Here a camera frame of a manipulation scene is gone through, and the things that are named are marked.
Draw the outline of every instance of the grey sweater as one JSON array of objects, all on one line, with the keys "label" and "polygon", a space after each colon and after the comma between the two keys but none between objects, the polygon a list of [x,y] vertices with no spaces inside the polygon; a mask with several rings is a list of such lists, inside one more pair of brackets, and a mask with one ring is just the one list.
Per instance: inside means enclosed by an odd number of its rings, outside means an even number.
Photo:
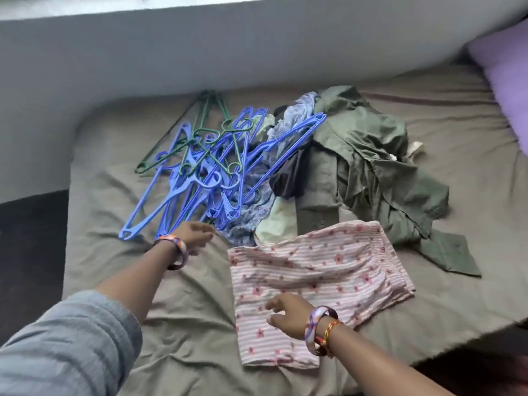
[{"label": "grey sweater", "polygon": [[115,395],[141,346],[141,326],[119,302],[76,293],[0,348],[0,394]]}]

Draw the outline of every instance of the pink striped fabric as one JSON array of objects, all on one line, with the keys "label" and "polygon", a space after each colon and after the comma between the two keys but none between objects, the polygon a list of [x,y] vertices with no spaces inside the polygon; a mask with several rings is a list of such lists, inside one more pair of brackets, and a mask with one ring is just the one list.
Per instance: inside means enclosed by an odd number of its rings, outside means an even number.
[{"label": "pink striped fabric", "polygon": [[266,323],[264,304],[296,293],[355,327],[410,297],[414,285],[379,222],[349,221],[277,244],[228,250],[242,364],[319,366],[303,341]]}]

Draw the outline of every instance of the white wall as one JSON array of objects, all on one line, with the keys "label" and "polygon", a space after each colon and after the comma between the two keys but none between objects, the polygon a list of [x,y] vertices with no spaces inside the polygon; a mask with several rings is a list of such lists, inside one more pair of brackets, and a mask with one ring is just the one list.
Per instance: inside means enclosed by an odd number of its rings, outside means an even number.
[{"label": "white wall", "polygon": [[76,124],[136,95],[351,83],[453,58],[528,0],[267,0],[0,23],[0,202],[65,189]]}]

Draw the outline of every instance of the purple pillow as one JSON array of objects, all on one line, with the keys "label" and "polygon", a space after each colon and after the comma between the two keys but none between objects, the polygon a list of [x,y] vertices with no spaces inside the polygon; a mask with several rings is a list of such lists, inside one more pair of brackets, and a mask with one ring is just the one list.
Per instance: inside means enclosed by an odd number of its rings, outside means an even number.
[{"label": "purple pillow", "polygon": [[473,40],[469,53],[484,68],[495,99],[528,155],[528,19]]}]

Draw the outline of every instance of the mattress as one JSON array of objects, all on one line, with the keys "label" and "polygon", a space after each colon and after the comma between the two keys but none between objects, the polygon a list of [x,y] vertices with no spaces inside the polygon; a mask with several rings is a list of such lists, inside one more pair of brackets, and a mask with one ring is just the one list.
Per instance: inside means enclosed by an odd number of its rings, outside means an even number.
[{"label": "mattress", "polygon": [[[450,186],[450,213],[433,227],[464,234],[482,271],[481,279],[446,273],[400,249],[416,296],[375,315],[359,331],[413,364],[527,318],[528,158],[481,73],[445,66],[358,88],[376,109],[405,119],[411,141],[424,143],[415,162]],[[306,90],[251,89],[228,92],[225,99],[232,113],[247,105],[272,110]],[[134,167],[190,99],[124,100],[95,111],[81,125],[71,164],[64,297],[131,264],[152,241],[155,223],[132,241],[117,238],[150,180]],[[147,210],[163,190],[154,194]],[[318,370],[241,366],[228,248],[215,237],[185,270],[167,272],[122,394],[356,391],[335,359],[323,359]]]}]

